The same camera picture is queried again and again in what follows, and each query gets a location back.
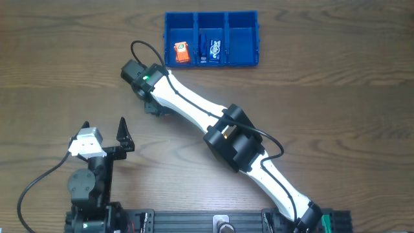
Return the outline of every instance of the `blue plastic bin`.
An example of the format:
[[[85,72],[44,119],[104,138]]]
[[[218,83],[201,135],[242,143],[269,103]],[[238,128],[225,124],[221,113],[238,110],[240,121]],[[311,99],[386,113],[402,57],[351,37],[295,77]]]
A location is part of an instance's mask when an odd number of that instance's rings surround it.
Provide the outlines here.
[[[207,57],[210,40],[221,40],[219,62],[201,63],[200,35],[206,34]],[[191,61],[175,62],[174,44],[188,44]],[[168,67],[255,66],[259,63],[257,11],[166,12],[164,59]]]

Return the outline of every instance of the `green object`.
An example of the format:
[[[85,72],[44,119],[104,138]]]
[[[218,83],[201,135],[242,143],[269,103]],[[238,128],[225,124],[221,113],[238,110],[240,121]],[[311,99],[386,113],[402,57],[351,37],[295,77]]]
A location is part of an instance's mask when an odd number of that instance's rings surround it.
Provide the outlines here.
[[[332,228],[331,228],[331,217],[329,217],[329,214],[324,214],[322,216],[322,226],[325,227],[325,232],[326,233],[332,233]]]

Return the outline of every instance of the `wooden table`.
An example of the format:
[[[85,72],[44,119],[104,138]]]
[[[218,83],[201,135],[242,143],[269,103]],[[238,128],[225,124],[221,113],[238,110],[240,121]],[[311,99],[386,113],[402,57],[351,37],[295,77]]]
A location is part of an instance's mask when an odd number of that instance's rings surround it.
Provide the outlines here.
[[[134,39],[163,51],[165,11],[257,10],[259,65],[179,69],[215,103],[241,106],[286,150],[275,165],[356,232],[414,230],[414,4],[410,1],[1,1],[0,228],[22,232],[17,198],[57,164],[85,120],[104,146],[125,117],[136,151],[115,162],[112,200],[155,210],[260,210],[270,198],[217,162],[178,115],[157,118],[120,78]],[[146,64],[155,55],[137,46]],[[277,153],[269,141],[270,153]],[[23,215],[61,232],[69,160],[35,185]]]

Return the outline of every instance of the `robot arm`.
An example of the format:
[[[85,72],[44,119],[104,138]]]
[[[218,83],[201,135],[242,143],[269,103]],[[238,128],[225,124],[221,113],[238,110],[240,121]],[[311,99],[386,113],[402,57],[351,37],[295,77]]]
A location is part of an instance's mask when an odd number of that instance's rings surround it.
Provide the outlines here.
[[[311,231],[318,224],[322,212],[316,204],[299,193],[270,160],[264,161],[263,166],[286,190],[262,169],[261,161],[268,157],[268,153],[261,145],[261,136],[240,127],[236,127],[227,136],[225,131],[231,125],[205,112],[254,128],[239,107],[232,104],[229,108],[225,108],[203,99],[183,86],[171,71],[169,71],[168,80],[163,75],[162,67],[157,64],[147,68],[130,60],[122,68],[121,77],[145,102],[147,113],[156,116],[178,113],[194,123],[204,133],[203,139],[213,154],[235,172],[240,171],[251,177],[275,202],[280,213],[294,222],[295,232]],[[191,100],[198,108],[183,97]],[[296,206],[296,219],[292,202]]]

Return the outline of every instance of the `black cable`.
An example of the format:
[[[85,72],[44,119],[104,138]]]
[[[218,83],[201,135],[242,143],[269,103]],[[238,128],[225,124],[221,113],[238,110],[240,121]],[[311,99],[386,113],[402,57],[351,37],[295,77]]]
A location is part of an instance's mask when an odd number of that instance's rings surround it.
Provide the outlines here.
[[[140,65],[142,65],[142,63],[141,63],[141,61],[137,58],[137,56],[135,55],[135,52],[134,52],[134,48],[133,48],[133,46],[134,46],[134,44],[135,43],[141,43],[141,44],[144,44],[144,45],[146,45],[146,46],[148,46],[156,55],[157,55],[157,57],[158,57],[158,59],[160,60],[160,62],[161,62],[161,65],[162,65],[162,69],[163,69],[163,75],[165,75],[166,76],[166,78],[167,78],[167,81],[168,81],[168,83],[169,83],[169,86],[173,89],[173,91],[174,91],[174,93],[176,94],[176,95],[178,95],[179,97],[181,97],[183,100],[185,100],[187,103],[189,103],[189,104],[191,104],[192,106],[194,106],[195,108],[197,108],[198,110],[200,110],[200,111],[202,111],[203,113],[206,113],[209,117],[214,117],[214,118],[216,118],[216,119],[218,119],[218,120],[221,120],[222,122],[224,122],[224,123],[227,123],[227,124],[229,124],[229,125],[235,125],[235,126],[238,126],[238,127],[240,127],[240,128],[242,128],[242,129],[245,129],[245,130],[248,130],[248,131],[251,131],[251,132],[253,132],[253,133],[257,133],[257,134],[260,134],[260,135],[262,135],[262,136],[264,136],[264,137],[266,137],[266,138],[268,138],[268,139],[270,139],[272,142],[274,142],[278,147],[279,147],[279,149],[280,149],[280,153],[278,154],[278,155],[273,155],[273,156],[269,156],[269,157],[267,157],[267,158],[265,158],[265,159],[262,159],[261,161],[260,161],[260,165],[261,165],[261,167],[262,167],[262,169],[266,172],[266,173],[268,173],[268,175],[269,176],[271,176],[271,178],[273,178],[273,180],[275,180],[275,182],[277,182],[277,184],[278,185],[280,185],[280,187],[282,187],[282,189],[286,192],[286,194],[287,194],[287,196],[288,196],[288,198],[290,199],[290,202],[292,203],[292,207],[293,207],[293,212],[294,212],[294,220],[293,220],[293,222],[295,222],[296,221],[296,219],[297,219],[297,217],[298,217],[298,214],[297,214],[297,211],[296,211],[296,205],[295,205],[295,202],[293,201],[293,197],[291,196],[291,194],[289,193],[289,191],[285,188],[285,186],[283,186],[283,184],[282,183],[280,183],[280,181],[276,178],[276,177],[274,177],[274,175],[272,175],[267,169],[266,169],[266,167],[265,167],[265,165],[263,164],[265,161],[268,161],[268,160],[272,160],[272,159],[276,159],[276,158],[279,158],[279,157],[281,157],[283,154],[284,154],[284,152],[285,152],[285,150],[283,149],[283,146],[282,146],[282,144],[280,144],[280,142],[278,141],[278,140],[276,140],[274,137],[272,137],[271,135],[269,135],[268,133],[265,133],[265,132],[263,132],[263,131],[261,131],[261,130],[259,130],[259,129],[256,129],[256,128],[254,128],[254,127],[251,127],[251,126],[247,126],[247,125],[245,125],[245,124],[242,124],[242,123],[239,123],[239,122],[236,122],[236,121],[234,121],[234,120],[229,120],[229,119],[227,119],[227,118],[225,118],[225,117],[221,117],[221,116],[217,116],[217,115],[215,115],[215,114],[213,114],[213,113],[211,113],[211,112],[209,112],[209,111],[207,111],[207,110],[205,110],[205,109],[203,109],[203,108],[201,108],[200,106],[198,106],[197,104],[194,104],[191,100],[188,100],[185,96],[183,96],[182,94],[180,94],[175,88],[174,88],[174,86],[173,86],[173,84],[171,83],[171,80],[169,79],[169,72],[167,71],[167,68],[166,68],[166,64],[164,63],[164,60],[162,59],[162,57],[161,57],[161,55],[154,49],[154,47],[152,46],[152,45],[150,45],[150,44],[148,44],[148,43],[146,43],[145,41],[139,41],[139,40],[136,40],[136,41],[133,41],[132,42],[132,44],[131,44],[131,52],[132,52],[132,55],[134,56],[134,58],[135,58],[135,60],[140,64]]]
[[[23,219],[23,216],[21,215],[21,203],[23,201],[24,196],[26,195],[26,193],[30,190],[31,187],[33,187],[37,182],[39,182],[41,179],[45,178],[45,176],[47,176],[48,174],[52,173],[54,170],[58,169],[68,158],[68,156],[71,153],[68,151],[66,153],[66,155],[64,156],[64,158],[56,165],[54,166],[52,169],[50,169],[49,171],[41,174],[38,178],[36,178],[34,181],[32,181],[21,193],[20,197],[19,197],[19,201],[17,202],[17,216],[19,216],[19,220],[21,222],[21,224],[26,228],[27,231],[29,231],[30,233],[34,233],[34,230],[32,230],[27,223],[25,222],[25,220]]]

